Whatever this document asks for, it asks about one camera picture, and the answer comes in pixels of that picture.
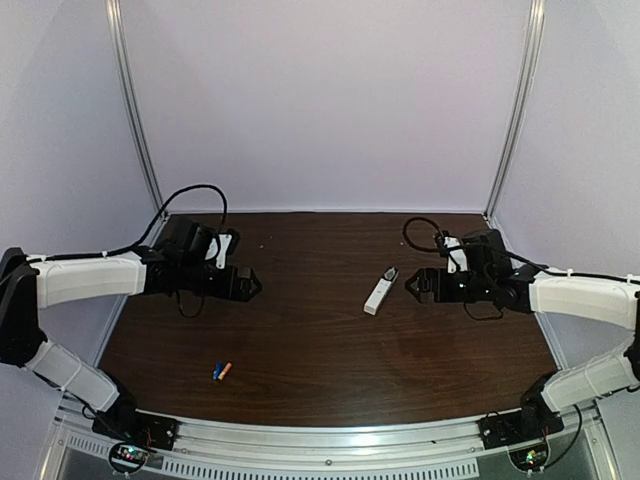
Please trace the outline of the white remote control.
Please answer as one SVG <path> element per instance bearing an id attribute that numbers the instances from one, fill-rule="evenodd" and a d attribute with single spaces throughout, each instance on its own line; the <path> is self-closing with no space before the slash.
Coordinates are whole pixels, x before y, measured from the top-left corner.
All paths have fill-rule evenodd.
<path id="1" fill-rule="evenodd" d="M 375 316 L 378 313 L 379 308 L 395 284 L 398 274 L 399 270 L 396 267 L 389 267 L 380 276 L 377 284 L 364 303 L 363 311 L 366 314 Z"/>

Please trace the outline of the blue battery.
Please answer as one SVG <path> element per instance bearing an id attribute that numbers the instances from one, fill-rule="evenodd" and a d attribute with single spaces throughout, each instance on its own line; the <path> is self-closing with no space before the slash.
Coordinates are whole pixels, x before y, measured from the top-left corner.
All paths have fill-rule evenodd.
<path id="1" fill-rule="evenodd" d="M 212 373 L 212 379 L 213 380 L 217 380 L 218 379 L 218 376 L 221 373 L 224 365 L 225 365 L 225 363 L 222 362 L 222 361 L 216 363 L 216 366 L 215 366 L 215 368 L 213 370 L 213 373 Z"/>

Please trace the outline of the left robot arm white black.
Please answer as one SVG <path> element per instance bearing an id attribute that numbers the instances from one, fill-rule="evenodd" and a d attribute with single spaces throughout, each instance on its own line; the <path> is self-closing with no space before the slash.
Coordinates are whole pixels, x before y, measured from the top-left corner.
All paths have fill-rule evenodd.
<path id="1" fill-rule="evenodd" d="M 123 444 L 150 434 L 126 388 L 81 360 L 40 328 L 41 310 L 106 296 L 189 292 L 247 302 L 262 290 L 253 270 L 228 263 L 240 241 L 237 231 L 214 230 L 188 218 L 153 246 L 122 253 L 28 256 L 8 249 L 1 259 L 1 361 L 27 369 L 78 399 L 92 414 L 94 428 Z"/>

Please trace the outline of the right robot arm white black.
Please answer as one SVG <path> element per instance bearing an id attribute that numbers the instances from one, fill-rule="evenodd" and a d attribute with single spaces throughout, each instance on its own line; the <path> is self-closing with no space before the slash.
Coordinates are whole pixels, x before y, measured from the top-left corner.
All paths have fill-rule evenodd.
<path id="1" fill-rule="evenodd" d="M 620 346 L 569 369 L 540 377 L 522 396 L 518 411 L 479 423 L 486 447 L 530 442 L 562 430 L 560 412 L 639 387 L 639 279 L 562 271 L 508 251 L 496 229 L 453 237 L 439 230 L 432 252 L 444 268 L 420 268 L 405 282 L 419 302 L 485 302 L 499 314 L 561 314 L 604 322 L 633 333 Z"/>

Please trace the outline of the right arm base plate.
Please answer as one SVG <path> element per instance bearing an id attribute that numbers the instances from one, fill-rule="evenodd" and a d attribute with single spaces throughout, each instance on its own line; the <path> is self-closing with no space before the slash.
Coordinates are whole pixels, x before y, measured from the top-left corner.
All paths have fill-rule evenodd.
<path id="1" fill-rule="evenodd" d="M 477 421 L 485 450 L 511 446 L 561 432 L 561 418 L 551 414 L 542 419 L 529 418 L 521 409 L 507 413 L 490 412 Z"/>

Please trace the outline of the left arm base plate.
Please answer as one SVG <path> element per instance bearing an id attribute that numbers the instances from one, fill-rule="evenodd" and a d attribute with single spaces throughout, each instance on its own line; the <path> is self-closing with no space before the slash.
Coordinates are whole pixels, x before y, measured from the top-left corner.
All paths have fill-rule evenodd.
<path id="1" fill-rule="evenodd" d="M 135 412 L 133 425 L 123 427 L 99 412 L 92 423 L 94 433 L 151 450 L 171 451 L 179 422 L 170 417 Z"/>

